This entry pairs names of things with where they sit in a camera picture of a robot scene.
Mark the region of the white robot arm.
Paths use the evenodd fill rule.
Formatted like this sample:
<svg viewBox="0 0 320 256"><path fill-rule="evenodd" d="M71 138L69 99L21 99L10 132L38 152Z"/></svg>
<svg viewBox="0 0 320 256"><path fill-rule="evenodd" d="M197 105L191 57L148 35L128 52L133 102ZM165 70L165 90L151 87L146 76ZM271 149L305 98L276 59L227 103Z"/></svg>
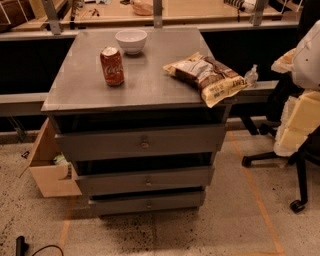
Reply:
<svg viewBox="0 0 320 256"><path fill-rule="evenodd" d="M274 152L287 157L297 152L307 136L320 125L320 21L297 47L276 60L271 69L290 73L293 83L304 92L285 103L277 130Z"/></svg>

